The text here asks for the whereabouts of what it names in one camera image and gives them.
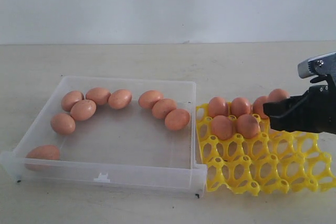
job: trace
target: egg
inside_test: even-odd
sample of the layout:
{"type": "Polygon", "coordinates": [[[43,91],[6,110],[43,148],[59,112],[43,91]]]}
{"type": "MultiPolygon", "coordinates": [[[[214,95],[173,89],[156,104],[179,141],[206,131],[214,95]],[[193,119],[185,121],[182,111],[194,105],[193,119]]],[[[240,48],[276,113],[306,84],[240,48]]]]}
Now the egg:
{"type": "Polygon", "coordinates": [[[264,103],[267,102],[268,97],[263,95],[258,97],[253,103],[253,113],[258,114],[261,119],[268,119],[268,116],[264,113],[264,103]]]}
{"type": "Polygon", "coordinates": [[[110,95],[111,95],[110,90],[97,87],[97,88],[90,89],[86,93],[85,98],[87,100],[94,101],[96,105],[104,105],[108,102],[110,95]]]}
{"type": "Polygon", "coordinates": [[[72,107],[70,115],[76,121],[85,121],[93,116],[96,109],[97,106],[92,100],[82,100],[72,107]]]}
{"type": "Polygon", "coordinates": [[[55,132],[61,135],[70,135],[76,128],[74,119],[65,113],[53,116],[50,125],[55,132]]]}
{"type": "Polygon", "coordinates": [[[177,104],[173,99],[162,99],[152,108],[152,114],[157,119],[164,119],[171,111],[176,110],[177,104]]]}
{"type": "MultiPolygon", "coordinates": [[[[59,160],[60,159],[60,151],[57,146],[54,145],[42,145],[36,147],[31,150],[26,158],[34,158],[34,159],[48,159],[48,160],[59,160]]],[[[33,164],[25,164],[25,167],[29,170],[39,171],[47,168],[47,165],[33,165],[33,164]]]]}
{"type": "Polygon", "coordinates": [[[222,97],[213,97],[208,104],[208,115],[214,118],[217,115],[228,116],[229,106],[222,97]]]}
{"type": "Polygon", "coordinates": [[[83,99],[84,95],[82,92],[77,90],[70,91],[62,98],[61,107],[64,111],[70,112],[72,106],[74,106],[76,102],[83,99]]]}
{"type": "Polygon", "coordinates": [[[236,121],[237,132],[246,139],[251,139],[258,135],[260,126],[257,119],[249,114],[241,115],[236,121]]]}
{"type": "Polygon", "coordinates": [[[244,114],[251,114],[251,103],[246,98],[237,97],[231,102],[230,112],[237,118],[244,114]]]}
{"type": "Polygon", "coordinates": [[[190,121],[190,114],[184,109],[171,111],[165,118],[164,124],[171,131],[179,131],[186,127],[190,121]]]}
{"type": "Polygon", "coordinates": [[[267,102],[280,102],[284,99],[289,98],[290,95],[286,90],[283,89],[274,89],[268,95],[267,102]]]}
{"type": "Polygon", "coordinates": [[[227,140],[235,134],[233,122],[223,115],[218,115],[211,120],[211,133],[220,140],[227,140]]]}
{"type": "Polygon", "coordinates": [[[127,89],[115,91],[108,100],[109,106],[115,110],[125,108],[132,101],[132,92],[127,89]]]}
{"type": "Polygon", "coordinates": [[[144,109],[152,109],[154,105],[163,99],[163,93],[158,90],[149,90],[139,97],[139,105],[144,109]]]}

